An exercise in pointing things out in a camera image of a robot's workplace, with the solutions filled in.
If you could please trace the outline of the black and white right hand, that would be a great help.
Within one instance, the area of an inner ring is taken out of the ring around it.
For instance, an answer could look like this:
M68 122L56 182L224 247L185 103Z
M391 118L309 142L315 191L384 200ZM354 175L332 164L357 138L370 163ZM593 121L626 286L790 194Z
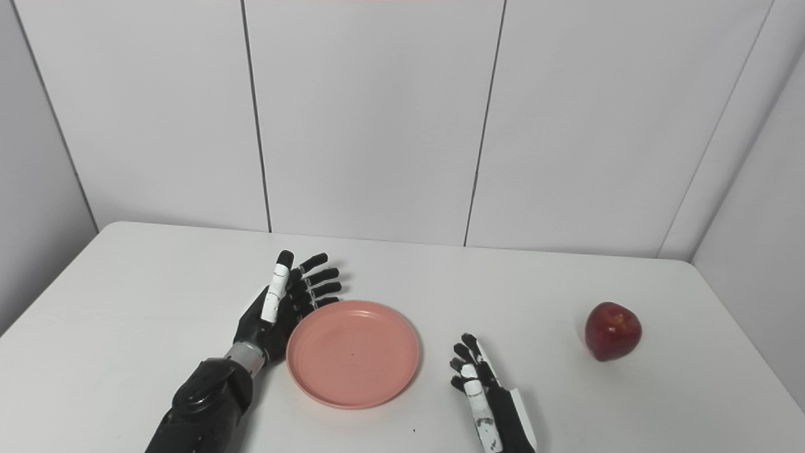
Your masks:
M537 452L534 427L519 390L501 384L478 338L463 333L453 351L451 385L469 402L483 451Z

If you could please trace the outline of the black and white left hand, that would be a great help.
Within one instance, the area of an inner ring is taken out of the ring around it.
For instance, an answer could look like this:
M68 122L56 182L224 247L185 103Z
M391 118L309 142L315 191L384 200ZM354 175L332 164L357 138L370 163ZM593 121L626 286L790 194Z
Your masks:
M294 254L282 250L268 285L241 316L233 343L252 347L265 364L283 359L300 322L340 300L340 271L328 261L328 254L319 253L296 265Z

